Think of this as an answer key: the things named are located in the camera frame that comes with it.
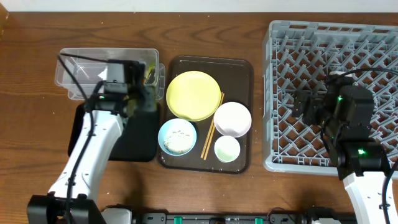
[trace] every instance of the yellow object in container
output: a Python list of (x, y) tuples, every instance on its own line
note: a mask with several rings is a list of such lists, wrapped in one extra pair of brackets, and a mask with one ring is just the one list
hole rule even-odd
[(220, 86), (204, 72), (190, 71), (175, 77), (166, 92), (170, 111), (187, 121), (210, 117), (221, 100)]

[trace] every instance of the wood grain tabletop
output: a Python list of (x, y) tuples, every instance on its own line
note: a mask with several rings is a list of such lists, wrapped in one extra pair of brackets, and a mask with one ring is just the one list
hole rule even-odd
[[(240, 58), (254, 67), (252, 159), (241, 175), (108, 163), (98, 206), (138, 211), (267, 213), (312, 206), (353, 212), (337, 177), (268, 172), (262, 165), (262, 39), (271, 21), (398, 26), (398, 14), (11, 13), (0, 41), (0, 223), (27, 223), (33, 194), (45, 195), (67, 163), (77, 101), (54, 84), (65, 47), (155, 48), (169, 68), (178, 55)], [(398, 191), (398, 182), (394, 182)]]

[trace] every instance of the dish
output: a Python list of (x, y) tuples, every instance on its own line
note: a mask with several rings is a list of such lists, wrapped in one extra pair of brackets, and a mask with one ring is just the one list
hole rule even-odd
[(170, 111), (187, 121), (201, 121), (211, 116), (221, 101), (216, 80), (204, 72), (184, 72), (175, 77), (166, 92)]
[(197, 141), (193, 125), (184, 119), (175, 118), (163, 124), (157, 135), (160, 148), (171, 156), (190, 152)]
[(214, 124), (220, 134), (238, 138), (249, 131), (251, 115), (242, 104), (229, 102), (217, 109), (214, 114)]
[(214, 152), (221, 162), (232, 162), (238, 158), (241, 146), (238, 140), (231, 136), (222, 136), (217, 139), (214, 145)]

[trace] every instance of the white plastic crate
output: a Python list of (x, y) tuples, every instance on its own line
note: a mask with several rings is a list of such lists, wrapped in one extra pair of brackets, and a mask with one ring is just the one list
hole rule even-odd
[[(335, 70), (398, 70), (398, 27), (273, 21), (262, 50), (264, 167), (277, 172), (337, 175), (320, 140), (320, 128), (308, 127), (302, 117), (291, 116), (294, 91), (326, 93), (322, 80)], [(374, 95), (371, 137), (384, 146), (392, 165), (398, 157), (398, 76), (364, 72), (353, 77)]]

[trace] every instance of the chopsticks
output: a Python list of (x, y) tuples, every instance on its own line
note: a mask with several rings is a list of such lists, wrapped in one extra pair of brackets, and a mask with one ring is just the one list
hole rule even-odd
[[(223, 100), (224, 100), (224, 93), (221, 93), (220, 105), (218, 105), (218, 107), (220, 107), (223, 104)], [(203, 158), (204, 160), (206, 160), (206, 158), (207, 158), (207, 154), (209, 152), (209, 148), (210, 148), (211, 140), (213, 139), (213, 134), (214, 134), (215, 128), (216, 128), (216, 126), (214, 125), (214, 116), (213, 116), (213, 119), (211, 120), (211, 124), (210, 124), (210, 129), (209, 129), (209, 132), (206, 137), (205, 145), (203, 146), (203, 150), (200, 155), (200, 158), (203, 158), (203, 156), (204, 156), (204, 158)]]

